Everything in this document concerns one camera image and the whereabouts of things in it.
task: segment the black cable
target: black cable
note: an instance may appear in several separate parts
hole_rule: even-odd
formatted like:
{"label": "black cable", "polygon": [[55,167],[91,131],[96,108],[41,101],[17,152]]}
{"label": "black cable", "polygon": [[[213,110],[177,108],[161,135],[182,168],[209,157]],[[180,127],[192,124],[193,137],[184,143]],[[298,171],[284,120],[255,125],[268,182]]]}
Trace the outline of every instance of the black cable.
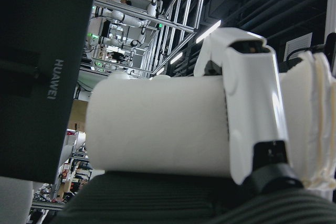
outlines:
{"label": "black cable", "polygon": [[[81,82],[84,86],[88,87],[88,88],[91,89],[91,90],[87,90],[86,88],[84,88],[84,87],[80,84],[80,82]],[[93,91],[93,88],[91,88],[90,86],[86,85],[84,82],[82,82],[82,81],[80,81],[80,80],[77,80],[77,84],[78,84],[78,86],[82,87],[86,92],[92,92],[92,91]]]}
{"label": "black cable", "polygon": [[289,55],[287,55],[287,57],[286,57],[286,61],[288,61],[289,58],[290,58],[293,54],[295,54],[296,52],[300,52],[300,51],[308,51],[308,50],[310,50],[310,47],[296,49],[296,50],[290,52]]}
{"label": "black cable", "polygon": [[322,51],[323,49],[324,49],[324,44],[321,44],[321,45],[316,45],[316,46],[312,46],[312,47],[299,48],[299,49],[296,49],[296,50],[290,52],[290,54],[286,57],[286,64],[287,64],[288,69],[290,69],[289,59],[296,52],[311,51],[312,53],[315,53],[317,51]]}

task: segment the dark ceiling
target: dark ceiling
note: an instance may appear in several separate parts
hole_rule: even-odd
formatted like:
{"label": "dark ceiling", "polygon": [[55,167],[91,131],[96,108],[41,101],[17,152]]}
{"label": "dark ceiling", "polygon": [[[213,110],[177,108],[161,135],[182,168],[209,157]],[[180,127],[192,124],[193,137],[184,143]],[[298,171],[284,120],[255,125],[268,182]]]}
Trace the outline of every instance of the dark ceiling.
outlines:
{"label": "dark ceiling", "polygon": [[[192,0],[190,14],[196,5],[197,0]],[[238,27],[267,38],[281,61],[289,40],[312,33],[312,45],[323,43],[326,11],[327,0],[205,0],[199,33],[221,19],[222,27]],[[167,74],[191,76],[200,48],[201,44],[190,41],[183,49],[185,57],[169,65]]]}

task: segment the metal pole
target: metal pole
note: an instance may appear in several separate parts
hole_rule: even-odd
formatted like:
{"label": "metal pole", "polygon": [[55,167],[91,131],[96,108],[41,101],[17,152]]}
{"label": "metal pole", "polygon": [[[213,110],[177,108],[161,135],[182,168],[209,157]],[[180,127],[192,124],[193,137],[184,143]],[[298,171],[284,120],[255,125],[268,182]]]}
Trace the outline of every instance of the metal pole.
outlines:
{"label": "metal pole", "polygon": [[[177,0],[176,10],[175,10],[175,16],[174,16],[174,22],[175,23],[177,22],[178,13],[180,12],[180,7],[181,7],[181,0]],[[170,41],[169,41],[168,55],[172,51],[175,32],[176,32],[176,28],[173,28],[172,29],[172,34],[171,34],[171,37],[170,37]]]}
{"label": "metal pole", "polygon": [[[185,6],[185,11],[184,11],[184,17],[183,17],[183,22],[182,24],[183,25],[186,25],[187,24],[187,21],[188,21],[188,15],[189,15],[189,10],[190,10],[190,4],[191,4],[191,0],[187,0],[187,4]],[[180,34],[180,41],[183,40],[184,38],[184,30],[181,31],[181,34]]]}
{"label": "metal pole", "polygon": [[101,1],[101,0],[95,0],[94,1],[94,4],[99,6],[99,7],[102,7],[102,8],[110,8],[110,9],[113,9],[113,10],[118,10],[124,14],[127,14],[127,15],[130,15],[130,16],[134,16],[134,17],[138,17],[138,18],[143,18],[143,19],[147,19],[147,20],[150,20],[150,21],[153,21],[155,23],[161,23],[163,25],[167,25],[169,27],[175,27],[177,29],[183,29],[185,31],[187,31],[188,33],[192,33],[194,31],[194,28],[193,27],[190,27],[190,26],[185,26],[185,25],[181,25],[181,24],[175,24],[169,20],[166,20],[164,18],[155,18],[155,17],[152,17],[148,14],[145,14],[145,13],[139,13],[139,12],[134,12],[131,10],[131,8],[129,7],[128,8],[125,8],[122,4],[119,4],[119,3],[107,3],[106,1]]}
{"label": "metal pole", "polygon": [[156,44],[158,43],[158,33],[155,33],[155,39],[153,42],[153,49],[152,49],[152,53],[151,53],[151,58],[150,58],[150,63],[149,63],[149,69],[150,71],[152,71],[152,65],[153,65],[153,60],[154,60],[154,55],[155,55],[155,51],[156,51]]}
{"label": "metal pole", "polygon": [[169,12],[170,12],[170,10],[173,8],[175,2],[176,2],[176,0],[172,0],[172,1],[170,2],[169,6],[168,6],[168,8],[167,8],[166,13],[169,13]]}
{"label": "metal pole", "polygon": [[196,16],[195,16],[195,23],[194,23],[194,28],[198,29],[200,20],[201,20],[201,14],[202,14],[202,7],[203,7],[204,0],[198,0],[197,4],[197,10],[196,10]]}
{"label": "metal pole", "polygon": [[31,208],[62,211],[64,206],[65,206],[64,204],[59,204],[59,203],[33,201]]}
{"label": "metal pole", "polygon": [[114,66],[120,66],[120,67],[124,67],[124,68],[129,68],[129,69],[134,69],[134,70],[140,70],[140,71],[144,71],[144,72],[148,72],[148,73],[151,73],[150,71],[146,71],[146,70],[143,70],[141,68],[135,68],[135,67],[130,67],[130,66],[126,66],[126,65],[123,65],[123,64],[119,64],[119,63],[114,63],[114,62],[109,62],[109,61],[105,61],[105,60],[100,60],[100,59],[96,59],[96,58],[92,58],[93,60],[97,60],[97,61],[102,61],[102,62],[107,62],[111,65],[114,65]]}
{"label": "metal pole", "polygon": [[[171,9],[170,12],[168,13],[168,18],[169,18],[169,19],[170,19],[171,16],[172,16],[172,12],[173,12],[173,9]],[[163,45],[162,45],[163,53],[164,53],[164,51],[165,51],[165,49],[166,49],[166,44],[167,44],[168,34],[169,34],[169,27],[167,26],[167,27],[166,27],[166,32],[165,32],[165,34],[164,34],[164,38],[163,38]]]}
{"label": "metal pole", "polygon": [[195,33],[188,34],[187,37],[177,46],[174,48],[174,50],[171,52],[171,54],[161,63],[159,66],[152,72],[152,74],[156,74],[171,58],[173,58],[182,47],[184,47],[185,44],[189,42],[193,37],[195,36]]}
{"label": "metal pole", "polygon": [[154,66],[153,66],[153,70],[155,69],[156,65],[158,64],[157,60],[159,58],[159,53],[160,53],[160,48],[161,48],[161,41],[162,41],[162,37],[163,37],[163,31],[160,31],[160,36],[159,36],[159,44],[158,44],[158,49],[156,50],[156,55],[154,58]]}
{"label": "metal pole", "polygon": [[328,34],[336,33],[336,0],[328,0],[325,24],[324,42],[326,41]]}

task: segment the robot workstation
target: robot workstation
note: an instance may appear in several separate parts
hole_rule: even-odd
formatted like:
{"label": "robot workstation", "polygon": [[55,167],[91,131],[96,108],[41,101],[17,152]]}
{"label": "robot workstation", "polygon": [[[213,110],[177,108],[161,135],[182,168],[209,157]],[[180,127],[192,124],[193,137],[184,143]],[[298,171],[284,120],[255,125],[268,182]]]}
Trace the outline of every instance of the robot workstation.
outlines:
{"label": "robot workstation", "polygon": [[0,223],[336,223],[335,2],[5,0]]}

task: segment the fluorescent light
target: fluorescent light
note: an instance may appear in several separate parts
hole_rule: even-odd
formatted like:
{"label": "fluorescent light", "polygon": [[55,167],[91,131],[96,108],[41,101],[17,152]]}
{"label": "fluorescent light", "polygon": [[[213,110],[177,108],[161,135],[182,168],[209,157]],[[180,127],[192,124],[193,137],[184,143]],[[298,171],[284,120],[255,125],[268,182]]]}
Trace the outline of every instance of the fluorescent light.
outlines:
{"label": "fluorescent light", "polygon": [[212,27],[210,27],[207,31],[205,31],[205,33],[203,33],[202,35],[200,35],[196,39],[196,43],[199,43],[200,41],[202,41],[203,39],[205,39],[206,36],[208,36],[210,33],[212,33],[214,30],[216,30],[220,26],[221,23],[222,23],[221,20],[217,21]]}
{"label": "fluorescent light", "polygon": [[183,53],[180,52],[174,59],[172,59],[170,61],[170,64],[173,64],[174,62],[176,62],[178,59],[180,59],[182,57]]}
{"label": "fluorescent light", "polygon": [[158,75],[161,74],[163,71],[164,71],[164,68],[161,68],[161,69],[156,73],[156,75],[158,76]]}
{"label": "fluorescent light", "polygon": [[252,35],[252,36],[254,36],[254,37],[258,38],[258,39],[263,39],[262,36],[257,35],[257,34],[254,34],[254,33],[251,33],[251,32],[249,32],[249,31],[247,31],[246,33],[247,33],[247,34],[250,34],[250,35]]}

